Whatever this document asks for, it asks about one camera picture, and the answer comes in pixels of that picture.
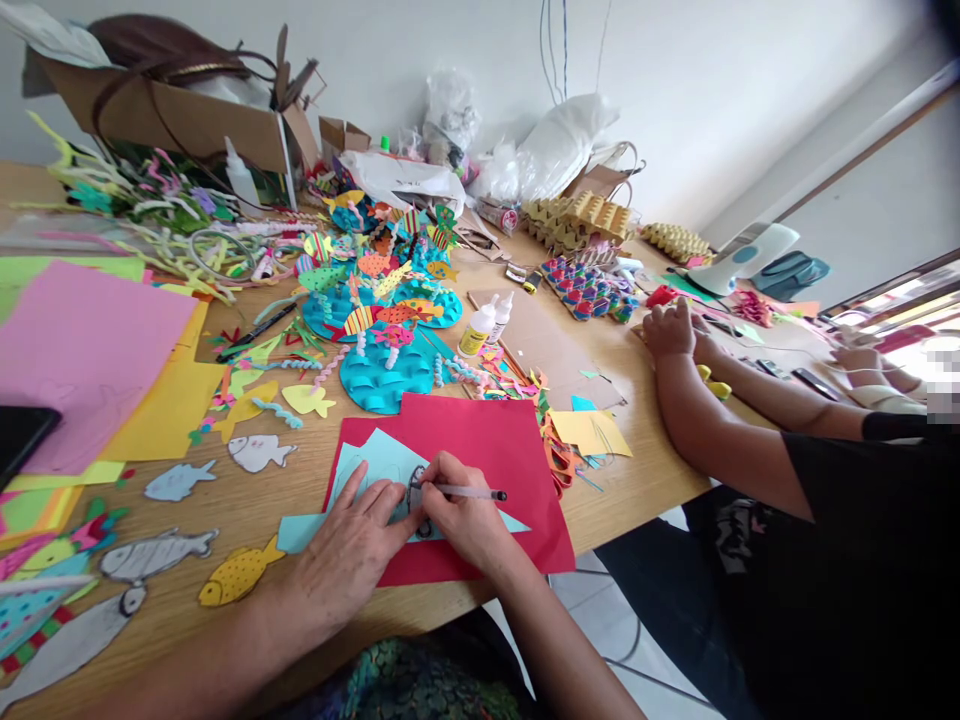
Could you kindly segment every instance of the white glue bottle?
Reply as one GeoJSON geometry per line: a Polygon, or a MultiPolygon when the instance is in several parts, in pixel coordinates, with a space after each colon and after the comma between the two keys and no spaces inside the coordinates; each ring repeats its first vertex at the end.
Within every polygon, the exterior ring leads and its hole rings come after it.
{"type": "Polygon", "coordinates": [[[470,316],[470,324],[463,331],[463,337],[457,345],[457,353],[461,357],[473,357],[483,344],[490,337],[494,325],[496,325],[496,303],[500,295],[494,295],[490,302],[477,310],[470,316]]]}
{"type": "Polygon", "coordinates": [[[249,168],[243,164],[243,159],[237,155],[233,149],[233,143],[230,138],[224,137],[227,144],[227,178],[230,180],[230,187],[233,188],[233,194],[240,201],[240,210],[247,217],[261,217],[263,211],[251,203],[259,203],[260,197],[257,195],[257,186],[253,184],[253,175],[249,168]]]}
{"type": "Polygon", "coordinates": [[[507,323],[510,322],[510,311],[513,310],[513,293],[511,292],[507,299],[502,303],[497,305],[497,315],[495,318],[495,324],[493,326],[493,332],[490,333],[490,337],[487,338],[487,344],[493,345],[497,340],[500,339],[500,336],[503,335],[503,329],[507,326],[507,323]]]}

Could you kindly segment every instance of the red paper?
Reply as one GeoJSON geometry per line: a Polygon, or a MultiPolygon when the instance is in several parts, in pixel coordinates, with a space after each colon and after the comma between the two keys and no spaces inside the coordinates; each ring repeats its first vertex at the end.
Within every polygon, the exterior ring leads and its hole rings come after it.
{"type": "MultiPolygon", "coordinates": [[[[544,574],[571,572],[573,546],[553,478],[543,454],[543,440],[530,400],[459,400],[406,393],[400,415],[347,418],[340,428],[336,457],[344,442],[362,446],[380,428],[415,453],[432,460],[441,450],[464,465],[480,468],[491,488],[505,490],[498,506],[527,525],[514,535],[544,574]]],[[[330,503],[333,471],[324,509],[330,503]]],[[[444,541],[410,543],[387,566],[381,587],[417,583],[476,580],[479,570],[462,560],[444,541]]]]}

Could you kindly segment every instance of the pen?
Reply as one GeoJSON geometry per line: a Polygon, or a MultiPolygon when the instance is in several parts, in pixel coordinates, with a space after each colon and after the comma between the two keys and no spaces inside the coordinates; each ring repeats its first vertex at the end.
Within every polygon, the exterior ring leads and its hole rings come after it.
{"type": "Polygon", "coordinates": [[[444,495],[458,495],[459,497],[475,497],[481,500],[499,500],[503,502],[507,499],[507,494],[503,490],[484,490],[483,488],[470,488],[462,485],[434,485],[437,490],[444,495]]]}
{"type": "Polygon", "coordinates": [[[220,355],[220,357],[217,358],[217,362],[218,362],[218,363],[225,363],[227,360],[229,360],[229,359],[232,357],[232,355],[230,354],[230,350],[231,350],[232,348],[240,347],[241,345],[249,345],[249,344],[252,343],[254,340],[256,340],[259,335],[265,333],[267,330],[269,330],[270,328],[272,328],[274,325],[276,325],[278,322],[280,322],[280,321],[281,321],[283,318],[285,318],[287,315],[289,315],[290,313],[292,313],[292,312],[296,309],[296,307],[297,307],[297,304],[296,304],[296,303],[290,303],[290,304],[287,305],[283,310],[281,310],[280,312],[278,312],[276,315],[274,315],[274,316],[273,316],[272,318],[270,318],[269,320],[264,320],[262,323],[260,323],[259,325],[257,325],[253,330],[251,330],[250,332],[248,332],[248,333],[247,333],[246,335],[244,335],[242,338],[240,338],[239,340],[237,340],[233,345],[231,345],[231,346],[228,347],[226,350],[224,350],[223,353],[220,355]]]}

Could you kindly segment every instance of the pink paper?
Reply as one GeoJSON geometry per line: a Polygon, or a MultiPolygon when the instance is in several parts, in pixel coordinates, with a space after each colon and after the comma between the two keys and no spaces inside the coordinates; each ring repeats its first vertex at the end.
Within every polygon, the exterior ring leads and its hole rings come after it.
{"type": "Polygon", "coordinates": [[[53,262],[0,327],[0,404],[63,420],[24,472],[80,475],[156,381],[197,300],[53,262]]]}

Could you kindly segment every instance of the black t-shirt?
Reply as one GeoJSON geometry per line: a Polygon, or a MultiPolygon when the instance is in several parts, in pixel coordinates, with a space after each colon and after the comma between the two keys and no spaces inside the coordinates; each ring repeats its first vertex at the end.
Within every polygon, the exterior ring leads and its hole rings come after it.
{"type": "Polygon", "coordinates": [[[939,715],[953,695],[960,434],[885,413],[863,433],[783,434],[814,524],[730,493],[698,533],[770,718],[939,715]]]}

